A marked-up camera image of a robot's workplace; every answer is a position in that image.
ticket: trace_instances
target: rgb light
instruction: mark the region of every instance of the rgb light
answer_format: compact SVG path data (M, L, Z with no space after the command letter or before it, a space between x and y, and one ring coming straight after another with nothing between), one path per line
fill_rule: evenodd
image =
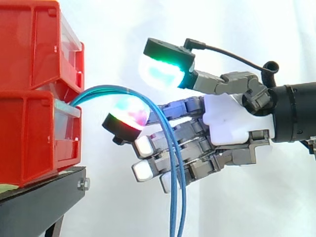
M141 99L127 95L116 103L110 114L123 123L141 131L146 126L150 109Z
M178 66L145 55L139 64L139 74L148 85L157 89L176 88L185 75Z

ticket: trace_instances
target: black light housing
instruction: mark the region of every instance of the black light housing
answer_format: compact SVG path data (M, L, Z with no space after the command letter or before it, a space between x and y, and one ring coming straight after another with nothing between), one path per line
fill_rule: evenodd
M184 73L189 72L195 58L195 54L183 47L153 38L148 38L144 54L157 61L176 65Z

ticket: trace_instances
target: white fingertip pad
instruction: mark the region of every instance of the white fingertip pad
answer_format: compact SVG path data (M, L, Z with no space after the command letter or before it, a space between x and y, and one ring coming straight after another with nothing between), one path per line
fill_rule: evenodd
M141 158L149 157L154 153L154 149L147 136L136 139L135 146Z
M134 164L132 169L138 182L145 182L152 179L154 176L153 171L146 159Z
M166 194L171 193L171 172L167 172L160 177L163 190ZM180 189L179 180L177 178L177 189Z

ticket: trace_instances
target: metal screw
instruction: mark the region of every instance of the metal screw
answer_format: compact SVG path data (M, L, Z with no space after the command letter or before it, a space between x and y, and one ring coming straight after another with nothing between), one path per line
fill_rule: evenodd
M80 191L88 191L90 189L90 179L89 178L81 178L78 181L77 188Z

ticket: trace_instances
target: led light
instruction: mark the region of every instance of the led light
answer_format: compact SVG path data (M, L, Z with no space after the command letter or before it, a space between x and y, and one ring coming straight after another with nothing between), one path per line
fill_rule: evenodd
M135 146L140 158L146 158L154 153L154 149L147 136L142 136L135 140Z
M146 126L150 109L141 99L127 95L118 101L110 114L123 123L141 131Z
M143 55L139 64L139 74L148 85L157 89L167 89L178 87L185 73L176 65Z
M167 172L160 177L161 185L166 194L171 193L171 172ZM180 189L179 180L177 178L177 189Z
M145 182L152 179L154 176L152 169L150 168L150 165L146 159L134 164L132 169L138 182Z

